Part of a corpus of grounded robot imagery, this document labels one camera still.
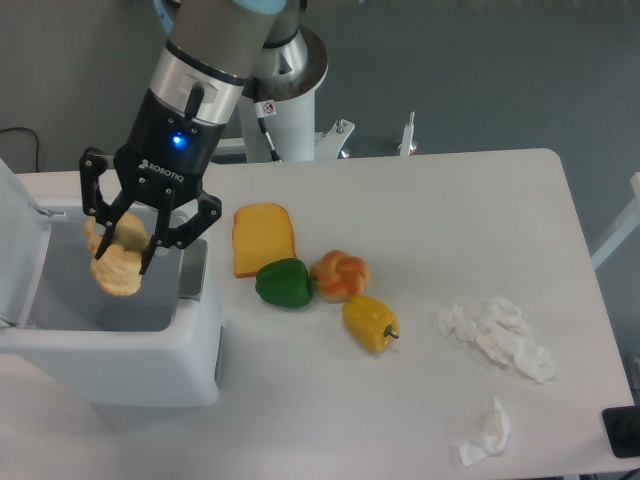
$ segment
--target table surface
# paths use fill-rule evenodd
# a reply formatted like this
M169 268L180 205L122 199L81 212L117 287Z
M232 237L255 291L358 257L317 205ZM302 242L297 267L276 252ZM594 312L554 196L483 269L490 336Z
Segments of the table surface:
M107 195L117 192L105 176ZM20 176L76 196L77 173ZM558 157L548 150L305 164L211 165L223 200L211 268L228 320L221 396L200 409L95 406L13 356L0 362L0 478L503 479L621 471L602 409L632 403ZM380 356L346 332L341 306L264 304L232 273L233 212L277 202L298 257L365 258L368 294L402 336ZM538 385L442 337L432 315L500 294L522 307L557 377ZM463 469L454 445L497 395L506 450Z

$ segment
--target green bell pepper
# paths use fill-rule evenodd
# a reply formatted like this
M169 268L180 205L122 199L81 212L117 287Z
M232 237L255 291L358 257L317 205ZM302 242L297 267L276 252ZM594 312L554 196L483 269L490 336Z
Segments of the green bell pepper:
M262 267L256 275L256 292L271 305L300 308L313 297L307 267L297 258L283 258Z

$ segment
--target pepper stem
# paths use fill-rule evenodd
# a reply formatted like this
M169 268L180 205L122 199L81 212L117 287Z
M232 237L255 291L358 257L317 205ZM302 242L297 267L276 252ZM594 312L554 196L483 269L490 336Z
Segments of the pepper stem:
M393 326L392 325L387 325L387 328L384 329L384 332L382 333L383 337L393 337L395 339L400 338L394 331L393 331Z

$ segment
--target white tissue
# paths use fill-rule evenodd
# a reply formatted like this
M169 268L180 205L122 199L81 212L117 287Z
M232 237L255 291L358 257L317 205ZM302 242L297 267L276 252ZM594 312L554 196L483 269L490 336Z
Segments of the white tissue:
M485 313L474 318L465 315L461 306L441 307L437 312L440 333L452 331L461 342L475 345L492 361L513 365L538 383L553 378L556 366L549 350L532 338L531 327L522 318L522 310L504 297L491 297Z
M482 418L482 431L477 437L458 446L462 465L468 467L490 455L501 453L510 432L507 411L498 397L493 397Z
M491 297L487 313L507 330L522 337L531 336L531 327L522 319L522 310L506 298L498 295Z
M498 362L501 365L509 363L509 359L500 348L500 344L491 335L491 330L478 333L476 335L476 344L494 362Z
M518 370L538 383L544 383L556 375L556 365L551 360L549 350L530 338L523 339L520 343L520 348L513 356L513 362Z
M445 337L452 331L461 342L472 342L476 336L476 324L464 314L460 305L440 307L436 315L440 333Z

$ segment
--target toy bread slice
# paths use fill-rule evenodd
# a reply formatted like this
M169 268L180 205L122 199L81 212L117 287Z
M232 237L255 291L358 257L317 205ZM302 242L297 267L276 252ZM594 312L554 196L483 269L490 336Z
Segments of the toy bread slice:
M233 271L236 277L254 277L265 265L296 258L289 213L275 203L239 208L233 217Z
M94 231L95 223L95 218L90 217L83 228L92 257L102 241L102 236ZM104 255L99 260L91 260L91 273L100 288L113 296L129 296L136 293L142 282L142 252L148 241L142 220L130 212L125 212L116 225L113 242Z

